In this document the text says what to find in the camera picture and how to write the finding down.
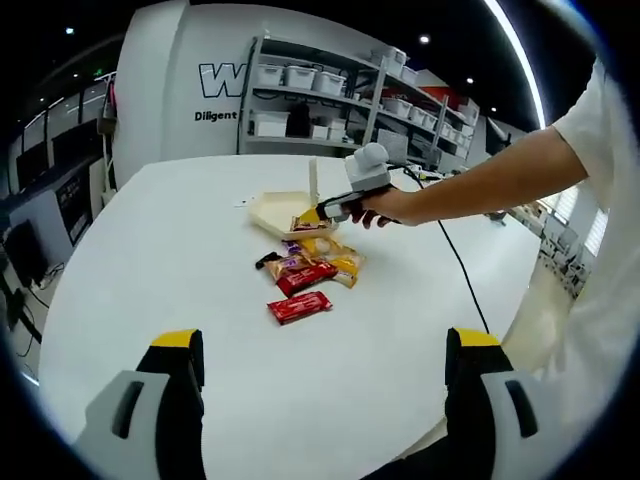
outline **ceiling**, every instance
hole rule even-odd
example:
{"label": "ceiling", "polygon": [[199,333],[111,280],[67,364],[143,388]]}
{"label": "ceiling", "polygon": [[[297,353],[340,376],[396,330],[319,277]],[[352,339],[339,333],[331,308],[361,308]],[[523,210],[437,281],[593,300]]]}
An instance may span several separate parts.
{"label": "ceiling", "polygon": [[[551,122],[566,112],[584,89],[593,54],[537,2],[499,1],[527,52],[542,93],[546,120]],[[38,2],[37,6],[30,0],[19,2],[16,8],[22,12],[15,18],[29,21],[28,28],[17,34],[12,31],[12,37],[5,40],[5,45],[13,48],[5,60],[5,66],[11,65],[5,91],[11,95],[6,98],[2,115],[2,138],[10,140],[21,125],[56,100],[54,95],[79,91],[82,82],[91,81],[96,68],[115,68],[121,39],[74,66],[77,78],[63,66],[82,51],[126,32],[134,11],[152,3],[157,2],[71,0]],[[334,3],[261,3],[324,17],[394,45],[409,54],[411,67],[428,68],[459,94],[473,98],[485,114],[523,130],[537,127],[522,68],[482,0],[422,0],[418,2],[420,7],[394,3],[393,8],[387,6],[379,14],[358,12],[355,7],[341,10]],[[73,35],[65,33],[69,26],[74,28]],[[419,43],[422,34],[431,37],[428,45]],[[472,85],[467,84],[468,77],[474,79]]]}

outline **white table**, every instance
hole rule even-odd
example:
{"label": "white table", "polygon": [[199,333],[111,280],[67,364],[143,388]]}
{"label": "white table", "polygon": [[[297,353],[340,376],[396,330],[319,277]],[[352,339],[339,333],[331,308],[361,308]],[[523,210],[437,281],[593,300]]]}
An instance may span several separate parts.
{"label": "white table", "polygon": [[[262,191],[306,189],[307,160],[159,163],[115,196],[66,267],[44,330],[41,394],[67,440],[120,370],[135,369],[159,334],[184,328],[204,337],[209,478],[357,479],[440,420],[447,329],[482,324],[437,225],[344,224],[340,239],[368,258],[353,290],[319,285],[333,310],[286,327],[268,313],[265,304],[284,297],[254,262],[279,245],[238,205]],[[318,164],[323,197],[347,190],[341,160]],[[500,338],[539,247],[505,220],[445,222]]]}

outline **computer monitor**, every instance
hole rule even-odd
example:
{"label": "computer monitor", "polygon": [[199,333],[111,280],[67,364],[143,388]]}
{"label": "computer monitor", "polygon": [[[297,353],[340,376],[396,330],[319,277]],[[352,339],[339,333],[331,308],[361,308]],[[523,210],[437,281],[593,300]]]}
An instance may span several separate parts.
{"label": "computer monitor", "polygon": [[40,142],[16,158],[18,186],[20,190],[28,187],[49,168],[47,144]]}
{"label": "computer monitor", "polygon": [[42,282],[48,263],[31,222],[27,220],[13,227],[4,241],[4,249],[23,286],[29,287],[32,280]]}
{"label": "computer monitor", "polygon": [[102,137],[97,120],[70,128],[52,139],[56,166],[74,165],[82,160],[97,160],[102,156]]}

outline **red snack package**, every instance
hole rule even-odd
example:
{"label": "red snack package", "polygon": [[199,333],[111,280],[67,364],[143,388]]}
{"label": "red snack package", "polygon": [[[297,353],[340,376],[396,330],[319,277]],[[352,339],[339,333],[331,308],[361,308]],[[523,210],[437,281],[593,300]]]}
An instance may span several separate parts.
{"label": "red snack package", "polygon": [[287,300],[267,304],[280,325],[295,322],[312,313],[328,310],[332,306],[322,292],[305,293]]}
{"label": "red snack package", "polygon": [[281,277],[276,285],[280,287],[282,293],[290,297],[321,280],[335,276],[336,273],[338,273],[336,267],[330,263],[320,262],[317,265]]}

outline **storage bin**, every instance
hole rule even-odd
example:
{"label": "storage bin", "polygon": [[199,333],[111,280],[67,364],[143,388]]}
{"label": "storage bin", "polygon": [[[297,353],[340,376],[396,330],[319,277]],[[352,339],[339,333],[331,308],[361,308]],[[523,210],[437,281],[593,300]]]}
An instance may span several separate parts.
{"label": "storage bin", "polygon": [[326,140],[328,137],[329,137],[329,127],[323,127],[322,125],[311,126],[311,138]]}
{"label": "storage bin", "polygon": [[431,115],[430,113],[427,113],[424,116],[424,121],[422,122],[422,126],[427,130],[433,130],[436,126],[437,121],[438,119],[435,116]]}
{"label": "storage bin", "polygon": [[454,132],[455,132],[455,135],[456,135],[455,142],[458,145],[460,145],[461,147],[463,147],[464,146],[465,136],[462,134],[462,132],[458,132],[458,131],[455,131],[455,130],[454,130]]}
{"label": "storage bin", "polygon": [[402,118],[409,117],[409,110],[411,110],[413,106],[409,102],[405,102],[399,98],[383,98],[382,105],[384,105],[385,110],[389,110],[391,113],[395,113]]}
{"label": "storage bin", "polygon": [[415,85],[418,81],[418,72],[410,69],[409,67],[402,67],[402,75],[400,78],[410,85]]}
{"label": "storage bin", "polygon": [[291,88],[311,90],[316,72],[317,70],[315,68],[289,65],[284,70],[284,84]]}
{"label": "storage bin", "polygon": [[333,128],[334,130],[345,130],[347,121],[343,118],[318,117],[316,123],[324,127]]}
{"label": "storage bin", "polygon": [[450,133],[451,133],[451,125],[445,122],[444,125],[442,126],[442,131],[440,132],[440,136],[448,140]]}
{"label": "storage bin", "polygon": [[346,79],[346,77],[336,75],[334,73],[316,72],[311,89],[316,92],[339,97],[342,85],[344,85]]}
{"label": "storage bin", "polygon": [[277,87],[282,80],[284,67],[261,63],[258,65],[258,85]]}
{"label": "storage bin", "polygon": [[254,135],[256,137],[284,137],[287,131],[289,112],[253,113]]}
{"label": "storage bin", "polygon": [[382,61],[387,61],[387,72],[396,77],[402,75],[402,67],[407,63],[407,54],[395,47],[380,47],[371,50],[371,61],[376,65],[381,65]]}
{"label": "storage bin", "polygon": [[346,131],[344,128],[330,128],[329,129],[329,140],[334,142],[341,142],[342,137],[344,137]]}
{"label": "storage bin", "polygon": [[411,107],[409,111],[409,119],[413,123],[417,123],[418,125],[422,125],[424,122],[424,117],[427,115],[427,112],[422,110],[421,108],[416,107],[415,105]]}

